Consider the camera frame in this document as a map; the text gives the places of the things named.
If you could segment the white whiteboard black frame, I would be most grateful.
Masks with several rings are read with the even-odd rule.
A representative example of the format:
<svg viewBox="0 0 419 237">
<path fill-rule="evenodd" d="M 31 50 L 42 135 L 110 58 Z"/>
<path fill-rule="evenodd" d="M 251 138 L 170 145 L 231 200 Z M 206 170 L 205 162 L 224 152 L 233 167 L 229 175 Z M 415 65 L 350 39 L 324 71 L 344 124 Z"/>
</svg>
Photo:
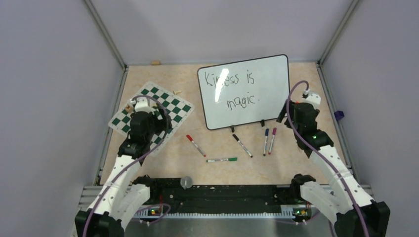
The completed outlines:
<svg viewBox="0 0 419 237">
<path fill-rule="evenodd" d="M 290 92 L 285 54 L 198 68 L 208 130 L 278 117 Z"/>
</svg>

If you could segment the white black whiteboard marker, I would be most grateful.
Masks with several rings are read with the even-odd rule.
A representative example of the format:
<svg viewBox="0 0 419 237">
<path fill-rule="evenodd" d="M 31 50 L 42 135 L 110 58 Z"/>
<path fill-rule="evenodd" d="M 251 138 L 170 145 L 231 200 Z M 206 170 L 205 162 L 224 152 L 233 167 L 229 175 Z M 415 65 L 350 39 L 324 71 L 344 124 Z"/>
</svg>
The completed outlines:
<svg viewBox="0 0 419 237">
<path fill-rule="evenodd" d="M 244 149 L 244 151 L 248 154 L 248 156 L 253 158 L 252 153 L 245 147 L 245 145 L 242 143 L 242 141 L 239 139 L 239 137 L 236 134 L 232 134 L 232 136 L 240 144 L 240 146 Z"/>
</svg>

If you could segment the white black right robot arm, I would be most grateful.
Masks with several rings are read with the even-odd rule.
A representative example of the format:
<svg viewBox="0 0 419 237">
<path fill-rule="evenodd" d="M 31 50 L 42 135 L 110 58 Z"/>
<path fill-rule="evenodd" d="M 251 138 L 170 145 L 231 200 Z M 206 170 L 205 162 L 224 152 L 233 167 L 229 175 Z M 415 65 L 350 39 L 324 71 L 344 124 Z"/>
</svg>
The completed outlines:
<svg viewBox="0 0 419 237">
<path fill-rule="evenodd" d="M 310 175 L 297 174 L 290 185 L 295 203 L 313 204 L 333 226 L 338 237 L 384 237 L 390 209 L 377 202 L 357 182 L 337 153 L 328 134 L 317 128 L 319 110 L 311 103 L 286 100 L 277 122 L 286 119 L 298 147 L 316 164 L 331 188 L 326 191 Z"/>
</svg>

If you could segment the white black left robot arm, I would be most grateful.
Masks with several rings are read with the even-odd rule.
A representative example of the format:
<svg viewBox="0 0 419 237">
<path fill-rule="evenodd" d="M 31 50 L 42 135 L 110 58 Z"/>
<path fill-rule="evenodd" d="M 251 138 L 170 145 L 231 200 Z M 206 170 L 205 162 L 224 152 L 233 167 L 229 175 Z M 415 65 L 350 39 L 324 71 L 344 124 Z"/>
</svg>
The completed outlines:
<svg viewBox="0 0 419 237">
<path fill-rule="evenodd" d="M 152 110 L 146 107 L 131 115 L 130 131 L 119 147 L 111 174 L 88 208 L 75 216 L 78 236 L 123 237 L 139 208 L 158 199 L 158 190 L 150 185 L 129 187 L 142 161 L 154 151 L 150 147 L 153 136 L 171 129 L 166 108 L 158 109 L 160 118 Z"/>
</svg>

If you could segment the pink capped marker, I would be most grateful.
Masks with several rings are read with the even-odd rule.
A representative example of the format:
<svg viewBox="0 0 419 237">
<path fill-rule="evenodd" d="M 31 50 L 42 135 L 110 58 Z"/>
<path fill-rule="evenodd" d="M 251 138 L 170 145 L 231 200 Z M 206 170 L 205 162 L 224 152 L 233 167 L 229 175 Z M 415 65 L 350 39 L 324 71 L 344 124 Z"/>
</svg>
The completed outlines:
<svg viewBox="0 0 419 237">
<path fill-rule="evenodd" d="M 273 130 L 272 130 L 272 137 L 271 137 L 271 142 L 270 142 L 270 146 L 269 146 L 269 150 L 268 150 L 269 155 L 271 155 L 271 153 L 272 153 L 276 132 L 277 132 L 277 128 L 274 127 Z"/>
</svg>

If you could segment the blue capped marker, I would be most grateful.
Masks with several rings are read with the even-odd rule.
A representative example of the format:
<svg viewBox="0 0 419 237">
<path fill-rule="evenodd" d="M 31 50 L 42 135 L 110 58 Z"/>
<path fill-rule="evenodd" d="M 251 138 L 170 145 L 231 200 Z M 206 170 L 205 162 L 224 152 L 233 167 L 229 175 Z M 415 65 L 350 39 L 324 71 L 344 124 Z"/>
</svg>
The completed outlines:
<svg viewBox="0 0 419 237">
<path fill-rule="evenodd" d="M 267 146 L 268 146 L 268 137 L 269 137 L 269 128 L 265 130 L 265 138 L 264 138 L 264 147 L 263 147 L 263 156 L 266 156 L 267 153 Z"/>
</svg>

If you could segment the red capped marker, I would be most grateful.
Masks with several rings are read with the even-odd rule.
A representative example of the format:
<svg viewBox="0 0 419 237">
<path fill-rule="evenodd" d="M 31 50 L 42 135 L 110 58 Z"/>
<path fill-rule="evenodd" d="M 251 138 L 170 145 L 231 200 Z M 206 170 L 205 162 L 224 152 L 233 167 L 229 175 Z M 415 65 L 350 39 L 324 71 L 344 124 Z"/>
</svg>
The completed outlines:
<svg viewBox="0 0 419 237">
<path fill-rule="evenodd" d="M 203 156 L 206 157 L 205 152 L 199 147 L 199 145 L 194 141 L 194 139 L 187 134 L 186 137 L 188 138 L 188 140 L 196 147 L 196 149 L 199 151 L 199 153 Z"/>
</svg>

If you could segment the purple block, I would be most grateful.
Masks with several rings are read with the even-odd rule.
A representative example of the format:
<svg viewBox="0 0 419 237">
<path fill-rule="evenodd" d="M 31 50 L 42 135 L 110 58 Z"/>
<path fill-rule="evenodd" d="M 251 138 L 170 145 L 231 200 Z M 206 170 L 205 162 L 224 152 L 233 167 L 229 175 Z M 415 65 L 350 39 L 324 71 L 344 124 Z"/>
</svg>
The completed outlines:
<svg viewBox="0 0 419 237">
<path fill-rule="evenodd" d="M 335 116 L 336 121 L 340 121 L 345 117 L 345 114 L 343 111 L 335 111 L 334 116 Z"/>
</svg>

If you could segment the green capped marker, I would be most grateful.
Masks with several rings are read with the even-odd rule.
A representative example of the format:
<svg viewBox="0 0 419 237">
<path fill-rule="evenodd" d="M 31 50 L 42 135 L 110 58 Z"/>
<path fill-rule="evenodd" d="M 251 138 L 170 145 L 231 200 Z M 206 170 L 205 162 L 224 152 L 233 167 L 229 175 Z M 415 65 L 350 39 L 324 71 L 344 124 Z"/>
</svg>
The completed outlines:
<svg viewBox="0 0 419 237">
<path fill-rule="evenodd" d="M 237 161 L 238 158 L 217 158 L 217 159 L 207 159 L 206 162 L 222 162 L 222 161 Z"/>
</svg>

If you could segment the aluminium frame rail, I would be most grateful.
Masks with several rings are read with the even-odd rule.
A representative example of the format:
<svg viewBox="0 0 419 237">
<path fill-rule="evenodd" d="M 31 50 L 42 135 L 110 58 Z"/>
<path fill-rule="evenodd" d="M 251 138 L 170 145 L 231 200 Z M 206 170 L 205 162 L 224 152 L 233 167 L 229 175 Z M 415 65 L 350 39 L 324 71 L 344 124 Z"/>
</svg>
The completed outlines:
<svg viewBox="0 0 419 237">
<path fill-rule="evenodd" d="M 138 177 L 100 186 L 86 210 L 75 217 L 81 237 L 122 237 L 132 218 L 150 224 L 163 217 L 235 218 L 291 216 L 297 223 L 315 207 L 339 237 L 382 237 L 390 209 L 376 202 L 356 181 L 337 180 L 328 189 L 310 175 L 297 174 L 289 185 L 192 185 L 180 178 Z"/>
</svg>

